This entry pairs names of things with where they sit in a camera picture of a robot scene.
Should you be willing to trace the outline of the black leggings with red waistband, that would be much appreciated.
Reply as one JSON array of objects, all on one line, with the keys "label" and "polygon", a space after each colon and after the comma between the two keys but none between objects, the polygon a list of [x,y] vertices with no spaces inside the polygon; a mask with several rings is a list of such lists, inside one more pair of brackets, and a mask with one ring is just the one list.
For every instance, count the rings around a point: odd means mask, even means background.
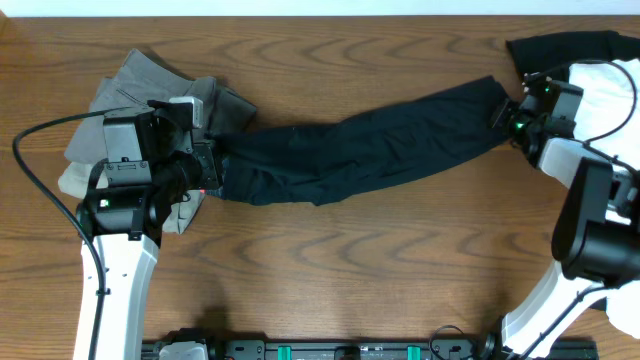
[{"label": "black leggings with red waistband", "polygon": [[487,76],[339,123],[219,135],[222,185],[212,194],[320,206],[438,174],[505,142],[487,123],[507,98]]}]

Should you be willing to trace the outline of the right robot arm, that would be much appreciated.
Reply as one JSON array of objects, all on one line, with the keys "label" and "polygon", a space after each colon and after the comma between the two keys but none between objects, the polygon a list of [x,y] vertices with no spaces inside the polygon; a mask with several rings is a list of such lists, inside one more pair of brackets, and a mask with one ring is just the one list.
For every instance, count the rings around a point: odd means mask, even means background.
[{"label": "right robot arm", "polygon": [[639,289],[638,172],[575,138],[582,88],[550,77],[526,78],[523,87],[524,100],[505,100],[489,125],[568,193],[552,234],[551,265],[478,344],[478,359],[548,358],[587,308]]}]

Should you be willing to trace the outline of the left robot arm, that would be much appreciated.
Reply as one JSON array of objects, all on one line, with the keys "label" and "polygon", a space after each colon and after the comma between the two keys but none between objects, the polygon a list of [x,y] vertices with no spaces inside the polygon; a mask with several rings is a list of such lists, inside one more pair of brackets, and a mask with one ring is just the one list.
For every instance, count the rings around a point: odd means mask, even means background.
[{"label": "left robot arm", "polygon": [[105,113],[106,157],[76,212],[89,240],[74,358],[140,358],[162,226],[190,191],[222,184],[213,142],[196,134],[204,126],[201,102],[187,97]]}]

